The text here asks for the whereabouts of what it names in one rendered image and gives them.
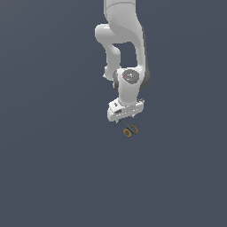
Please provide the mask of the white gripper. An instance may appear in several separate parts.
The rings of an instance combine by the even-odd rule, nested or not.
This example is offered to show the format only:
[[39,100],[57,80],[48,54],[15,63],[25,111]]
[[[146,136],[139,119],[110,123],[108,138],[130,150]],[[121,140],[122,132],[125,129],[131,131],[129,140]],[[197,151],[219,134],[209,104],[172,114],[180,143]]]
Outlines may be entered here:
[[109,107],[107,109],[107,119],[118,123],[122,118],[135,118],[136,114],[139,114],[144,110],[144,103],[145,101],[140,98],[134,105],[125,106],[116,98],[114,101],[109,103]]

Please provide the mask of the orange handled scissors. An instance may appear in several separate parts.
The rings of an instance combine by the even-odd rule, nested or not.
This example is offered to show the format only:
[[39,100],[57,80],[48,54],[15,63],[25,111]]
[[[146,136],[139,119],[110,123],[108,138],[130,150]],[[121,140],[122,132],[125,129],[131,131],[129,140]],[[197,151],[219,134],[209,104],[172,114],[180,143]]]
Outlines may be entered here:
[[120,123],[123,126],[123,135],[125,137],[131,137],[132,135],[136,135],[138,133],[138,129],[135,126],[129,125],[122,119],[120,119]]

